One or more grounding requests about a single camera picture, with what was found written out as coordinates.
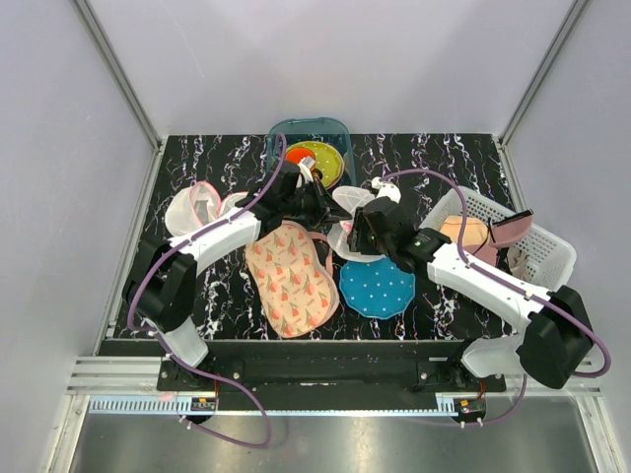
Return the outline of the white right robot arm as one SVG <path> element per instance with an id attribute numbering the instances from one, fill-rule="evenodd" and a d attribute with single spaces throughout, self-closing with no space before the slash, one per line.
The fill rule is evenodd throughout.
<path id="1" fill-rule="evenodd" d="M 430 228 L 416 229 L 388 197 L 359 206 L 347 238 L 351 250 L 382 254 L 417 283 L 454 290 L 506 321 L 516 335 L 465 341 L 448 365 L 453 387 L 469 390 L 482 378 L 527 375 L 560 389 L 594 345 L 577 291 L 549 291 L 505 273 Z"/>

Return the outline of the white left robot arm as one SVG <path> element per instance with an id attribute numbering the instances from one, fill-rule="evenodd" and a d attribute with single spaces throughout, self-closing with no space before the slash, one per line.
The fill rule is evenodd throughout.
<path id="1" fill-rule="evenodd" d="M 205 361 L 209 350 L 191 319 L 198 277 L 285 220 L 316 229 L 350 218 L 318 176 L 282 162 L 214 222 L 169 240 L 140 241 L 122 291 L 128 328 L 153 334 L 180 364 L 178 378 L 190 389 L 203 389 L 212 380 L 213 367 Z"/>

